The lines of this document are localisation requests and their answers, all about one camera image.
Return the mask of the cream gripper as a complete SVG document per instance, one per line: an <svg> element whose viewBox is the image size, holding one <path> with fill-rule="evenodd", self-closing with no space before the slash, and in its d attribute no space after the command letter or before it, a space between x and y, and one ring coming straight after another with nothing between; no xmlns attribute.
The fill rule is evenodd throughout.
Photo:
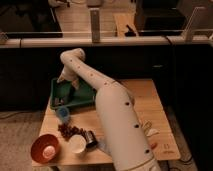
<svg viewBox="0 0 213 171"><path fill-rule="evenodd" d="M57 79L58 83L61 83L62 81L70 81L71 85L78 90L79 89L79 79L77 74L73 70L69 70L68 68L63 68L62 72Z"/></svg>

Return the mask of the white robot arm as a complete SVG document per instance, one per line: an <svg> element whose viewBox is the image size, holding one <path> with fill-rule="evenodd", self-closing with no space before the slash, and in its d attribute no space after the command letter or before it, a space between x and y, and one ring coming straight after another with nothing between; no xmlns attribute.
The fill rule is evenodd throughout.
<svg viewBox="0 0 213 171"><path fill-rule="evenodd" d="M134 110L134 97L119 82L84 63L81 48L61 53L64 67L58 78L78 87L81 77L97 93L96 111L116 171L161 171Z"/></svg>

